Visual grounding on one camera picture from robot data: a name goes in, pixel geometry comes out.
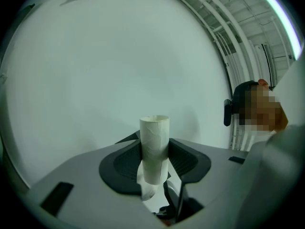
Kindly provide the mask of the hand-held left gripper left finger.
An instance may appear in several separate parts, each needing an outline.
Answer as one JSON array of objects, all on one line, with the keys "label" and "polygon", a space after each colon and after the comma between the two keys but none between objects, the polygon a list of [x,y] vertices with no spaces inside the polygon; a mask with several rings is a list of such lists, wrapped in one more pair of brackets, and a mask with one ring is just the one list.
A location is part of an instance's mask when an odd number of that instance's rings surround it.
[{"label": "hand-held left gripper left finger", "polygon": [[[140,196],[113,191],[99,175],[103,158],[135,143],[118,143],[70,158],[31,187],[24,199],[27,207],[51,229],[168,229]],[[60,182],[73,188],[54,217],[41,204]]]}]

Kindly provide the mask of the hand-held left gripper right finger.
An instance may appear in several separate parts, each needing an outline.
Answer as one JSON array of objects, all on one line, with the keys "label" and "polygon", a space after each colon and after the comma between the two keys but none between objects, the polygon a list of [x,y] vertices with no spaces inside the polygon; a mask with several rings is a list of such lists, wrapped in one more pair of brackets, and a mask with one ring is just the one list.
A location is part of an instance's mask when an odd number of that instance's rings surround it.
[{"label": "hand-held left gripper right finger", "polygon": [[243,200],[235,185],[248,156],[171,138],[169,160],[182,184],[170,229],[236,229]]}]

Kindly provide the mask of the white paper core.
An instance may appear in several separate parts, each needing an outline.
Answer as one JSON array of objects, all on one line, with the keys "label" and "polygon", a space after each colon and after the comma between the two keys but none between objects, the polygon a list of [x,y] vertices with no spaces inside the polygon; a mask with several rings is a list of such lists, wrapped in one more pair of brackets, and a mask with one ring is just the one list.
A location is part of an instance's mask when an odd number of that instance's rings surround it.
[{"label": "white paper core", "polygon": [[137,171],[142,201],[151,199],[168,177],[170,118],[164,115],[140,119],[142,160]]}]

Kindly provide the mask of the black toilet paper holder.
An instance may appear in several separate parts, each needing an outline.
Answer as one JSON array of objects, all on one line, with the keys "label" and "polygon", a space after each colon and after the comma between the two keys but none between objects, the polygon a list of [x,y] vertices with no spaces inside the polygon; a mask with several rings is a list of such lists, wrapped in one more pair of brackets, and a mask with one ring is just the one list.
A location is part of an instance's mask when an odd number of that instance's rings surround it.
[{"label": "black toilet paper holder", "polygon": [[116,144],[131,141],[131,140],[140,140],[140,130],[138,130],[135,133],[129,135],[128,137],[125,137],[124,139],[116,142]]}]

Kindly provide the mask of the person's light grey shirt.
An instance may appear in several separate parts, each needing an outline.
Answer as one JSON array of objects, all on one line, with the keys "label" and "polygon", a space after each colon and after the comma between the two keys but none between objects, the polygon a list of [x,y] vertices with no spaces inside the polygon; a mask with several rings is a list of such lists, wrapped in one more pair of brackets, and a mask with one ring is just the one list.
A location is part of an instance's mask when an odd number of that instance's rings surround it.
[{"label": "person's light grey shirt", "polygon": [[245,134],[247,139],[243,150],[249,152],[253,144],[257,142],[267,141],[275,133],[276,133],[275,131],[267,132],[267,131],[246,130]]}]

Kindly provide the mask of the group of white ceiling pipes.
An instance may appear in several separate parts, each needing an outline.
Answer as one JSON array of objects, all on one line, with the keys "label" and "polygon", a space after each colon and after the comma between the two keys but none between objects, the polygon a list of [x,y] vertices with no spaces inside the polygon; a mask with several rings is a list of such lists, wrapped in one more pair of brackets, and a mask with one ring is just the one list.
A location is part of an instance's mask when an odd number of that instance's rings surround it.
[{"label": "group of white ceiling pipes", "polygon": [[276,86],[295,60],[288,35],[266,0],[179,0],[208,32],[230,89],[248,80]]}]

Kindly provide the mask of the long ceiling light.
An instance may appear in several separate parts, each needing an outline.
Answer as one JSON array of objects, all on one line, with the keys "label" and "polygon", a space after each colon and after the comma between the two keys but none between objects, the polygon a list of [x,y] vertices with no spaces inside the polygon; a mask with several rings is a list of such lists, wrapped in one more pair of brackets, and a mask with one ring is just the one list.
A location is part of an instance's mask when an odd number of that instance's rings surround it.
[{"label": "long ceiling light", "polygon": [[288,36],[290,45],[292,47],[293,55],[296,60],[299,59],[302,53],[301,42],[297,36],[296,28],[293,25],[293,21],[289,17],[284,6],[281,5],[280,0],[266,0],[276,13],[279,21],[283,25],[283,28]]}]

